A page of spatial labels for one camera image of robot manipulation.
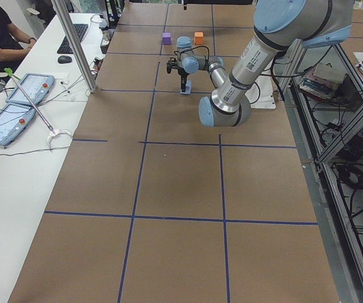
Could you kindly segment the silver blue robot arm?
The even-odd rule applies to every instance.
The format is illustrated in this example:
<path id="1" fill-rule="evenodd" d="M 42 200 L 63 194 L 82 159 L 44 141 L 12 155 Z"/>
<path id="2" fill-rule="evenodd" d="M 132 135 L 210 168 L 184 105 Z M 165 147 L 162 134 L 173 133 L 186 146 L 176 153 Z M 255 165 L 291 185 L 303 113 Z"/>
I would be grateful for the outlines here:
<path id="1" fill-rule="evenodd" d="M 275 56 L 296 39 L 305 49 L 343 42 L 351 31 L 353 5 L 353 1 L 258 1 L 254 36 L 230 73 L 226 73 L 220 57 L 194 53 L 186 36 L 177 39 L 167 72 L 177 70 L 184 91 L 189 74 L 206 71 L 215 89 L 199 101 L 202 125 L 240 126 L 251 113 L 246 92 Z"/>

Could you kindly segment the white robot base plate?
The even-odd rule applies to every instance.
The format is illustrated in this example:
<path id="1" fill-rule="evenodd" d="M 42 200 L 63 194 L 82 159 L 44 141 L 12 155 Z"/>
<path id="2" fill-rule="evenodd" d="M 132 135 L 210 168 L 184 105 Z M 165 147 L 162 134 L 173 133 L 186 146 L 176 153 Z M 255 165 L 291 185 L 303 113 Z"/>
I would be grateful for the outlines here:
<path id="1" fill-rule="evenodd" d="M 246 96 L 254 109 L 276 109 L 272 82 L 268 76 L 259 76 Z"/>

